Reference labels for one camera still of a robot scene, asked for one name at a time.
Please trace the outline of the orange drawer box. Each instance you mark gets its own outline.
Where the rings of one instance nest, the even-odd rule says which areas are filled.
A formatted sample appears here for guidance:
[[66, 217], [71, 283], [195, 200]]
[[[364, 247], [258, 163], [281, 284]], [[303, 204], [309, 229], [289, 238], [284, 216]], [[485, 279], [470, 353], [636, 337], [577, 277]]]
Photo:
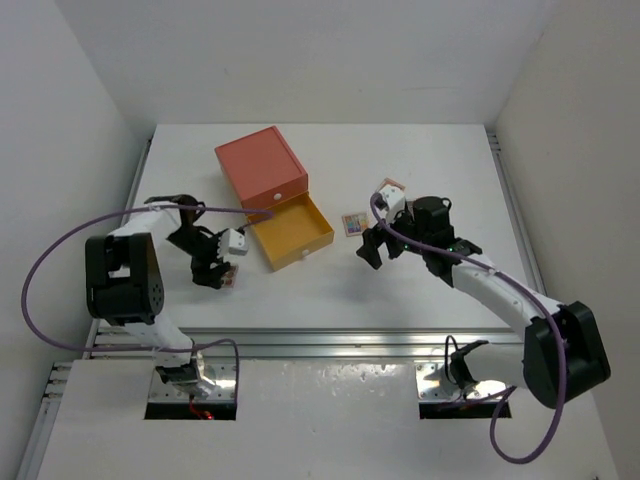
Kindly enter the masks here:
[[276, 126], [271, 126], [214, 149], [238, 200], [255, 193], [268, 180], [293, 180], [308, 173]]

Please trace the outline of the yellow drawer with white knob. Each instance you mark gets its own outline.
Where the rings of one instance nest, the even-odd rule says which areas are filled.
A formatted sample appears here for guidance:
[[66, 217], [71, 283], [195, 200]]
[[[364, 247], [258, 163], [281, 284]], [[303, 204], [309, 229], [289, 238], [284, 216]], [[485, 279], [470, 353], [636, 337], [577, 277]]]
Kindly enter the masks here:
[[308, 193], [274, 206], [273, 216], [257, 222], [249, 216], [252, 230], [273, 271], [281, 270], [328, 245], [334, 229]]

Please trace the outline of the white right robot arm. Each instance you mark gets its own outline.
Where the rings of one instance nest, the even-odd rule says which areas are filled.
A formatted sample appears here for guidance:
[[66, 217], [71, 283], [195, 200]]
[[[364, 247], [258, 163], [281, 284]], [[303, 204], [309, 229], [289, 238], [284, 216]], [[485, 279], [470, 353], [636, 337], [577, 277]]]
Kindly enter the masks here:
[[591, 309], [546, 297], [498, 269], [479, 246], [456, 235], [448, 198], [407, 201], [403, 191], [389, 187], [372, 195], [370, 207], [377, 223], [364, 230], [358, 257], [379, 269], [380, 247], [389, 259], [405, 252], [420, 256], [434, 277], [478, 301], [522, 342], [508, 348], [479, 340], [448, 355], [443, 375], [454, 388], [497, 380], [554, 408], [610, 378]]

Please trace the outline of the clear nine-pan eyeshadow palette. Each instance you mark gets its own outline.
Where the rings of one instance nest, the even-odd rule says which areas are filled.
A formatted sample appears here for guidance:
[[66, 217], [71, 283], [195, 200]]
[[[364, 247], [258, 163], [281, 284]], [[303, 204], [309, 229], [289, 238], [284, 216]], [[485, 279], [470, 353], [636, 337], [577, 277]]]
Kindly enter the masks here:
[[236, 283], [236, 277], [239, 271], [239, 265], [236, 263], [231, 263], [229, 270], [226, 271], [221, 277], [221, 288], [222, 289], [231, 289], [234, 287]]

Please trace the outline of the aluminium rail frame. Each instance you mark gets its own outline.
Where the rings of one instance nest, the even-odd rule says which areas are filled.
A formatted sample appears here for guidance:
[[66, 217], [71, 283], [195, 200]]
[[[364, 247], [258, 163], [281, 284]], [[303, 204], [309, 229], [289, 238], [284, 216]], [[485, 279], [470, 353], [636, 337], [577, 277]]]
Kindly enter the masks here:
[[[154, 141], [158, 134], [151, 136], [140, 155], [140, 159], [138, 160], [138, 164], [136, 166], [136, 171], [134, 175], [134, 180], [132, 186], [130, 188], [129, 197], [127, 199], [127, 209], [123, 212], [115, 212], [110, 214], [105, 214], [103, 216], [109, 216], [109, 218], [120, 218], [120, 226], [123, 226], [126, 221], [129, 221], [132, 216], [133, 210], [142, 208], [142, 212], [144, 213], [146, 210], [145, 207], [134, 207], [134, 203], [139, 196], [139, 192], [141, 190], [140, 185], [142, 184], [142, 180], [145, 176], [145, 172], [147, 170], [147, 165], [149, 165], [149, 155], [153, 149]], [[497, 137], [495, 134], [487, 134], [487, 142], [489, 148], [491, 150], [492, 158], [494, 163], [496, 164], [496, 169], [498, 172], [498, 177], [500, 177], [500, 181], [506, 181], [506, 186], [502, 185], [501, 188], [503, 193], [505, 190], [508, 190], [507, 187], [510, 188], [509, 181], [506, 180], [506, 173], [502, 166], [502, 161], [500, 159], [500, 148]], [[47, 337], [45, 333], [39, 330], [35, 321], [31, 318], [29, 313], [28, 306], [28, 295], [29, 288], [32, 284], [32, 281], [38, 271], [38, 269], [42, 266], [47, 257], [49, 257], [53, 251], [60, 247], [62, 243], [66, 240], [69, 240], [71, 236], [80, 233], [81, 230], [87, 229], [91, 226], [94, 226], [100, 222], [109, 220], [109, 218], [99, 217], [98, 219], [92, 219], [89, 222], [91, 225], [81, 224], [78, 227], [74, 227], [71, 233], [65, 233], [63, 238], [56, 240], [53, 246], [47, 247], [45, 252], [35, 261], [34, 265], [32, 265], [27, 273], [27, 276], [23, 282], [23, 286], [21, 288], [21, 296], [20, 296], [20, 306], [23, 314], [23, 318], [27, 327], [33, 332], [35, 332], [36, 337], [40, 340], [43, 340], [44, 337]], [[143, 354], [143, 356], [149, 357], [153, 352], [149, 350], [152, 347], [139, 347], [139, 346], [131, 346], [125, 342], [125, 340], [130, 340], [129, 337], [125, 338], [127, 335], [126, 332], [122, 330], [118, 330], [118, 327], [109, 327], [103, 325], [103, 320], [95, 319], [92, 320], [91, 328], [89, 334], [87, 336], [86, 345], [92, 344], [92, 346], [73, 346], [71, 349], [62, 349], [69, 350], [72, 352], [80, 353], [83, 355], [84, 360], [95, 360], [95, 359], [127, 359], [134, 358], [134, 354]], [[330, 359], [334, 363], [339, 360], [345, 359], [356, 359], [356, 360], [366, 360], [366, 359], [398, 359], [398, 358], [413, 358], [420, 359], [426, 357], [436, 357], [435, 350], [428, 353], [428, 346], [436, 345], [437, 341], [440, 339], [442, 342], [446, 342], [444, 334], [458, 334], [459, 339], [466, 340], [474, 340], [479, 342], [484, 339], [487, 341], [492, 341], [497, 345], [517, 345], [520, 340], [519, 334], [512, 333], [507, 327], [451, 327], [451, 328], [440, 328], [440, 327], [416, 327], [416, 328], [383, 328], [376, 329], [373, 327], [367, 328], [222, 328], [222, 327], [189, 327], [187, 328], [186, 333], [192, 333], [196, 335], [198, 338], [204, 337], [225, 337], [231, 336], [231, 340], [227, 339], [227, 341], [215, 340], [213, 341], [213, 345], [209, 343], [203, 344], [205, 347], [208, 345], [207, 349], [203, 348], [203, 351], [209, 351], [205, 356], [210, 359], [214, 359], [214, 363], [216, 365], [221, 363], [220, 359], [228, 359], [237, 358], [237, 362], [240, 362], [241, 356], [240, 353], [246, 353], [247, 359], [259, 359], [259, 360], [309, 360], [313, 359], [313, 361], [319, 361], [322, 359]], [[107, 340], [115, 341], [112, 345], [111, 343], [104, 344], [105, 346], [95, 346], [98, 345], [97, 340], [101, 340], [102, 337], [105, 337]], [[46, 340], [45, 343], [51, 345], [51, 342], [54, 343], [64, 343], [59, 342], [58, 340], [51, 339]], [[214, 349], [231, 349], [231, 353], [229, 354], [218, 354], [211, 353]], [[47, 386], [45, 388], [45, 392], [43, 394], [40, 410], [36, 417], [36, 422], [32, 429], [31, 435], [29, 437], [29, 442], [27, 443], [27, 447], [25, 449], [23, 458], [20, 463], [20, 468], [18, 470], [18, 474], [16, 479], [36, 479], [38, 474], [41, 471], [42, 464], [44, 461], [46, 448], [51, 438], [51, 434], [53, 432], [55, 420], [60, 411], [60, 405], [62, 403], [63, 392], [68, 382], [69, 371], [72, 369], [72, 362], [54, 362], [53, 366], [50, 369], [50, 375], [47, 379]], [[187, 398], [181, 397], [178, 395], [180, 392], [167, 393], [168, 396], [159, 398], [153, 397], [156, 393], [162, 390], [162, 385], [151, 385], [151, 390], [149, 393], [150, 402], [148, 405], [155, 406], [151, 408], [153, 413], [154, 411], [160, 411], [161, 406], [164, 405], [165, 410], [171, 410], [169, 407], [173, 405], [177, 406], [187, 406]], [[462, 406], [453, 406], [451, 407], [453, 410], [462, 410], [464, 408], [478, 409], [478, 405], [482, 406], [491, 406], [499, 403], [499, 400], [502, 398], [498, 393], [494, 393], [491, 395], [484, 395], [480, 397], [476, 397], [476, 399], [469, 399], [465, 397], [466, 400], [459, 401], [451, 400], [456, 405], [462, 404]]]

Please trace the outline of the orange drawer with white knob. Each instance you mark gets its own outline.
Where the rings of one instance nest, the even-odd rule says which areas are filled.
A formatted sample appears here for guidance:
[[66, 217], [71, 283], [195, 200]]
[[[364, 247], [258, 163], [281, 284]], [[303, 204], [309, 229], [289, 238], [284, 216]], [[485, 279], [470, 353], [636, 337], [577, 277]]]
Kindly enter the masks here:
[[265, 187], [255, 193], [243, 194], [241, 204], [245, 209], [269, 209], [308, 191], [308, 176], [293, 180], [268, 180]]

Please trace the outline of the square orange blush compact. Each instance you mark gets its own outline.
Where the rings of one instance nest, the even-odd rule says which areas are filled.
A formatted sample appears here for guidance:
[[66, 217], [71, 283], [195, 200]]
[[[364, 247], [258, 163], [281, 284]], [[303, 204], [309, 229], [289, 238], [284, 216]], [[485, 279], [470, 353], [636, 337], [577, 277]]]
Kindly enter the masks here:
[[386, 177], [386, 178], [382, 181], [382, 183], [379, 185], [378, 189], [379, 189], [379, 190], [381, 190], [381, 189], [383, 189], [383, 188], [384, 188], [384, 187], [386, 187], [386, 186], [392, 186], [392, 187], [394, 187], [394, 188], [398, 188], [398, 189], [400, 189], [400, 190], [402, 190], [402, 191], [404, 191], [404, 190], [405, 190], [405, 186], [404, 186], [404, 185], [402, 185], [402, 184], [400, 184], [399, 182], [397, 182], [397, 181], [395, 181], [395, 180], [393, 180], [393, 179], [391, 179], [391, 178], [388, 178], [388, 177]]

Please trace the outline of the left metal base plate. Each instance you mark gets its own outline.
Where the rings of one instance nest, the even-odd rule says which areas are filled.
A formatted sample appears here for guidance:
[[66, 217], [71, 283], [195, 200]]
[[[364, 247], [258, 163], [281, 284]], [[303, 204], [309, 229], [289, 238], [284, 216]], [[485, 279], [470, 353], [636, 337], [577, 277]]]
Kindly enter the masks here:
[[148, 400], [151, 403], [196, 404], [234, 403], [236, 401], [234, 364], [215, 363], [208, 359], [193, 360], [182, 367], [156, 366]]

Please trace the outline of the small colourful eyeshadow palette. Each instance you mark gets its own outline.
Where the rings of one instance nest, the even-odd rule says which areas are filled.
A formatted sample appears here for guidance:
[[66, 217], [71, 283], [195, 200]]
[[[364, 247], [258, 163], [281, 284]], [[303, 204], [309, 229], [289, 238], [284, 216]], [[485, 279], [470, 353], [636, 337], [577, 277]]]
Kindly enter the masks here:
[[366, 212], [346, 214], [341, 217], [345, 235], [353, 237], [361, 235], [369, 226]]

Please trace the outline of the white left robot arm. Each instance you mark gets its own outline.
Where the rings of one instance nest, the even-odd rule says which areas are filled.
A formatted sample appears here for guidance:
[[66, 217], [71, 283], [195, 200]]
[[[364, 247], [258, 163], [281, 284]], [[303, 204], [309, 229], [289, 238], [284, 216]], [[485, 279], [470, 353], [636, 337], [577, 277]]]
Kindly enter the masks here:
[[155, 196], [147, 210], [106, 236], [85, 242], [87, 307], [92, 317], [118, 326], [155, 351], [163, 383], [190, 398], [209, 397], [216, 388], [195, 342], [163, 313], [164, 285], [154, 240], [166, 241], [190, 257], [192, 282], [221, 289], [231, 270], [227, 255], [248, 252], [245, 229], [217, 233], [196, 222], [205, 204], [191, 195]]

